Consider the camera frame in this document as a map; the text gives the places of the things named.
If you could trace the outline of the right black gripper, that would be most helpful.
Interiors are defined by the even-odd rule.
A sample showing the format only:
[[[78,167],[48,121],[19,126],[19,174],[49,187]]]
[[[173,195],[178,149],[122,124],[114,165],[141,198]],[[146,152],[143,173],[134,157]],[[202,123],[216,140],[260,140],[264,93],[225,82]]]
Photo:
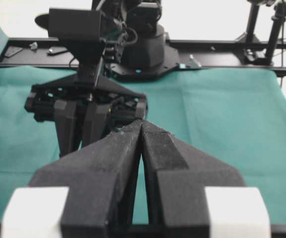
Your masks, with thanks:
[[[99,76],[96,86],[78,82],[69,75],[42,84],[34,84],[24,108],[36,121],[55,122],[59,156],[79,148],[77,116],[84,116],[82,148],[102,138],[110,117],[119,122],[145,119],[147,96],[115,81]]]

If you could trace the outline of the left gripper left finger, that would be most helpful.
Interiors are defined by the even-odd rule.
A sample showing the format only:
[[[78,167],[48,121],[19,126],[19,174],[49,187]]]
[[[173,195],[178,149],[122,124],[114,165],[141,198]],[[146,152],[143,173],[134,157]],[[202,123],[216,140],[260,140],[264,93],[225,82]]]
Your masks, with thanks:
[[[132,223],[141,156],[141,120],[36,170],[31,187],[67,186],[65,238],[109,238]]]

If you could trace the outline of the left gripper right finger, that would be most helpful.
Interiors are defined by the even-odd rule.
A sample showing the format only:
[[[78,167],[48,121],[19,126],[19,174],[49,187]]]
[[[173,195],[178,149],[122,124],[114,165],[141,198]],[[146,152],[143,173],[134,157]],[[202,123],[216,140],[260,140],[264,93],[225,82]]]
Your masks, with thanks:
[[[207,231],[206,186],[246,186],[233,166],[144,121],[141,127],[149,221],[166,231]]]

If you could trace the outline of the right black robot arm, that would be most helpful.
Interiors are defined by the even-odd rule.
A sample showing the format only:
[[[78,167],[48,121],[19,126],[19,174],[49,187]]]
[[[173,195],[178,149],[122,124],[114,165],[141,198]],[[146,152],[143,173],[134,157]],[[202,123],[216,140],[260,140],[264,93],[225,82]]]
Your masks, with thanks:
[[[109,76],[150,79],[176,67],[161,16],[159,0],[95,0],[89,10],[50,8],[35,18],[78,61],[74,74],[33,85],[24,106],[55,123],[60,156],[146,117],[146,95]]]

